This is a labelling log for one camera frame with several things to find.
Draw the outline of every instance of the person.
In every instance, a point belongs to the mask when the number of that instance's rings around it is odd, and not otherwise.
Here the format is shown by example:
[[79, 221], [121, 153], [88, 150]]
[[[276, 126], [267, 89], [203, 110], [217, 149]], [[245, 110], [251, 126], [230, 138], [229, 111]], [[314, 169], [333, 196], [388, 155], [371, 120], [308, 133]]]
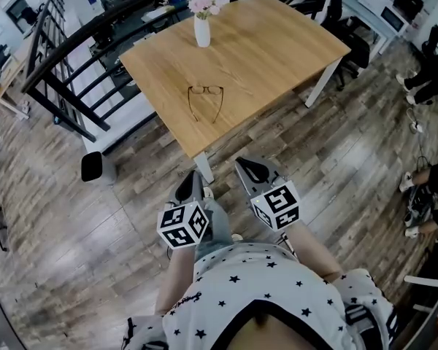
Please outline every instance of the person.
[[122, 349], [388, 348], [396, 314], [368, 271], [343, 272], [298, 222], [285, 229], [296, 257], [234, 243], [220, 205], [206, 198], [204, 208], [211, 239], [172, 252], [155, 314], [128, 319]]
[[438, 55], [433, 54], [429, 57], [420, 72], [414, 77], [405, 79], [402, 75], [397, 74], [396, 79], [406, 92], [428, 83], [418, 90], [414, 96], [406, 96], [407, 102], [411, 105], [426, 103], [433, 96], [438, 95]]
[[[411, 187], [427, 183], [430, 190], [438, 195], [438, 164], [414, 175], [412, 175], [410, 172], [405, 173], [402, 177], [401, 184], [399, 185], [399, 190], [404, 193]], [[422, 223], [421, 225], [407, 228], [405, 231], [405, 236], [416, 238], [419, 233], [426, 235], [438, 230], [438, 209], [433, 210], [432, 215], [432, 219]]]

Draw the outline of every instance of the white table leg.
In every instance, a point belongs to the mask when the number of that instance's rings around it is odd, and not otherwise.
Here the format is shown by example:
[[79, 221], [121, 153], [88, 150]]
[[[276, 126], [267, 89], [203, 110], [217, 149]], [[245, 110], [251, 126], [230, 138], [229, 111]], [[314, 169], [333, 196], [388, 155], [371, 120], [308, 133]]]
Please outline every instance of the white table leg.
[[212, 175], [212, 171], [209, 163], [207, 162], [206, 153], [201, 152], [193, 159], [198, 166], [199, 172], [203, 175], [204, 179], [211, 184], [214, 182], [214, 176]]
[[394, 36], [393, 36], [392, 38], [386, 40], [386, 43], [385, 43], [385, 44], [381, 47], [381, 49], [380, 49], [380, 54], [381, 54], [381, 55], [383, 54], [383, 52], [385, 52], [386, 48], [389, 47], [389, 44], [391, 44], [391, 42], [393, 41], [393, 39], [394, 39]]
[[321, 91], [323, 90], [324, 86], [328, 82], [329, 78], [331, 78], [331, 75], [334, 73], [334, 70], [336, 70], [337, 65], [339, 65], [339, 62], [341, 62], [342, 58], [340, 58], [337, 61], [334, 61], [331, 65], [329, 65], [323, 74], [321, 75], [320, 80], [318, 80], [318, 83], [316, 83], [315, 88], [313, 88], [313, 91], [310, 93], [310, 95], [307, 98], [307, 101], [305, 102], [305, 106], [307, 108], [310, 108], [313, 103], [315, 103], [316, 99], [320, 95]]
[[21, 120], [29, 119], [29, 115], [23, 113], [21, 110], [17, 109], [14, 105], [11, 105], [8, 101], [4, 100], [3, 98], [0, 98], [0, 104], [10, 109], [12, 112], [14, 112], [17, 115], [17, 117], [20, 118]]
[[381, 48], [383, 48], [383, 45], [386, 43], [386, 38], [382, 35], [378, 35], [379, 38], [377, 40], [377, 43], [374, 45], [372, 51], [370, 52], [370, 60], [369, 62], [372, 62], [373, 58], [378, 54], [379, 51], [381, 51]]
[[438, 288], [438, 280], [436, 279], [425, 279], [423, 277], [407, 275], [404, 277], [404, 281], [411, 284], [425, 285], [426, 287]]

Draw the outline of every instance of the staircase railing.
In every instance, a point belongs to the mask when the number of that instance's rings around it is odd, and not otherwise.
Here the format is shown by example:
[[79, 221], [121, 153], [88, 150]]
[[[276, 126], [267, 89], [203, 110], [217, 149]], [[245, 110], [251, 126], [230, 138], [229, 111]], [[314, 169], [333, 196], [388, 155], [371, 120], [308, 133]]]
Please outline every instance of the staircase railing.
[[[104, 28], [110, 27], [117, 20], [122, 20], [133, 12], [149, 6], [154, 1], [159, 0], [124, 0], [112, 9], [92, 19], [92, 21], [74, 32], [71, 36], [66, 37], [64, 31], [64, 0], [48, 0], [36, 25], [31, 54], [28, 57], [26, 80], [23, 83], [22, 91], [29, 94], [39, 104], [51, 112], [56, 120], [66, 123], [71, 129], [94, 142], [96, 137], [85, 129], [81, 114], [86, 116], [102, 130], [108, 131], [110, 126], [106, 122], [106, 119], [133, 97], [142, 92], [142, 90], [137, 89], [135, 92], [124, 97], [122, 101], [114, 105], [108, 112], [105, 112], [103, 115], [97, 115], [96, 110], [104, 102], [129, 84], [131, 81], [129, 74], [127, 73], [126, 75], [126, 81], [115, 86], [92, 106], [87, 106], [82, 98], [107, 77], [110, 77], [116, 71], [120, 71], [123, 65], [118, 62], [110, 66], [103, 74], [98, 76], [78, 94], [74, 91], [73, 82], [84, 70], [101, 60], [108, 52], [115, 50], [127, 42], [134, 35], [148, 32], [152, 29], [153, 25], [167, 18], [176, 16], [178, 19], [177, 13], [185, 11], [188, 8], [187, 3], [184, 1], [167, 13], [149, 22], [140, 23], [132, 31], [108, 43], [105, 47], [100, 48], [100, 51], [94, 53], [91, 59], [77, 69], [73, 69], [70, 66], [68, 56], [83, 42], [101, 30], [104, 30]], [[321, 9], [320, 0], [315, 0], [313, 4], [310, 4], [312, 3], [310, 0], [296, 4], [292, 4], [295, 0], [281, 1], [291, 4], [292, 7], [301, 10], [304, 14], [308, 14], [309, 12], [316, 13], [317, 9]], [[50, 90], [52, 90], [54, 95], [57, 95], [56, 104], [51, 100]]]

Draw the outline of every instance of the trash bin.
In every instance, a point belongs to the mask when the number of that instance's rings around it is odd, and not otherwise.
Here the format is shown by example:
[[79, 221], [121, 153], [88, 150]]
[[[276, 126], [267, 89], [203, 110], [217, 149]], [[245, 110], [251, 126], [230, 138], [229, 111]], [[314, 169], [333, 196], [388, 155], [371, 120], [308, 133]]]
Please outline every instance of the trash bin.
[[115, 165], [100, 152], [92, 152], [81, 160], [81, 180], [94, 184], [112, 185], [117, 180]]

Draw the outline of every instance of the sneaker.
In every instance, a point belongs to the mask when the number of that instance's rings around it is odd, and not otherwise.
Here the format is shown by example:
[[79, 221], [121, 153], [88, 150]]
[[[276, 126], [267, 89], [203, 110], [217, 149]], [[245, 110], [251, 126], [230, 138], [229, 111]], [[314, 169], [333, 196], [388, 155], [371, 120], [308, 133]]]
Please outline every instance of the sneaker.
[[413, 186], [414, 183], [412, 183], [412, 174], [408, 171], [402, 177], [401, 184], [399, 185], [399, 190], [404, 193], [406, 190]]
[[406, 100], [407, 100], [407, 102], [408, 102], [409, 104], [411, 104], [411, 105], [417, 105], [417, 104], [415, 103], [414, 96], [407, 95], [407, 96], [406, 96]]
[[406, 87], [405, 84], [405, 78], [403, 78], [400, 74], [396, 74], [396, 80], [399, 82], [399, 84], [404, 88], [406, 92], [410, 92], [410, 89]]
[[418, 236], [418, 227], [407, 228], [404, 232], [404, 235], [408, 238], [417, 238]]
[[404, 217], [404, 224], [406, 225], [407, 228], [409, 228], [412, 225], [412, 214], [411, 213], [407, 213], [406, 216]]
[[232, 235], [232, 241], [233, 242], [238, 242], [238, 241], [241, 241], [241, 240], [243, 240], [242, 235], [239, 235], [238, 233], [234, 233]]
[[204, 198], [212, 198], [214, 200], [214, 193], [209, 187], [203, 187]]

